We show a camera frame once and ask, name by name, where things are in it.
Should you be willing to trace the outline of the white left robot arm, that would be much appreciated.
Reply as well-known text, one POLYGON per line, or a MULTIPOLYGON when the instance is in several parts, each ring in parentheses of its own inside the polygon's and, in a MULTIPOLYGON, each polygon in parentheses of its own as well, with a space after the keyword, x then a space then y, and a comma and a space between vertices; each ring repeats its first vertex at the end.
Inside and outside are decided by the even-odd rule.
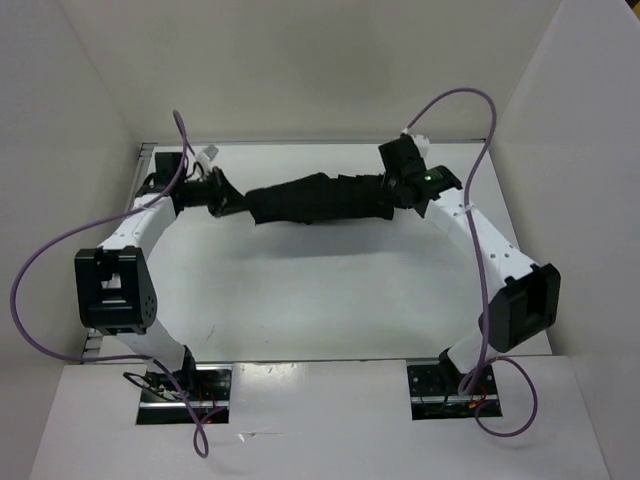
POLYGON ((188 157, 155 154, 155 170, 135 194, 133 215, 98 247, 81 249, 74 259, 82 324, 141 356, 148 365, 144 388, 163 398, 188 399, 204 380, 189 348, 158 318, 147 260, 183 210, 205 206, 215 217, 243 211, 242 195, 213 164, 217 154, 213 145, 188 157))

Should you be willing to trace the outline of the black pleated skirt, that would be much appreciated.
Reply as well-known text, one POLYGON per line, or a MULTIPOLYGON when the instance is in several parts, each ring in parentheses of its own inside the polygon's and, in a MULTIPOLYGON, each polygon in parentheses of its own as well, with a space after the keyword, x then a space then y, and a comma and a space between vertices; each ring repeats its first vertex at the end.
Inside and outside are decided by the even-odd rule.
POLYGON ((255 189, 244 195, 256 224, 313 224, 335 220, 394 217, 394 205, 380 175, 338 175, 323 172, 255 189))

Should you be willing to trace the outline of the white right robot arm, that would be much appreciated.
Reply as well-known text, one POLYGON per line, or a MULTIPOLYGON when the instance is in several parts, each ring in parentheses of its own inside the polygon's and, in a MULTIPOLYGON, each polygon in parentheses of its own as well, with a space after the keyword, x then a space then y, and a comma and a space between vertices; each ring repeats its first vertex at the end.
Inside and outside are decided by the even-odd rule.
POLYGON ((407 134, 378 147, 383 188, 399 208, 413 209, 475 261, 481 314, 472 333, 440 355, 438 380, 450 393, 473 381, 479 363, 513 350, 556 322, 561 275, 522 253, 469 200, 445 166, 427 168, 407 134))

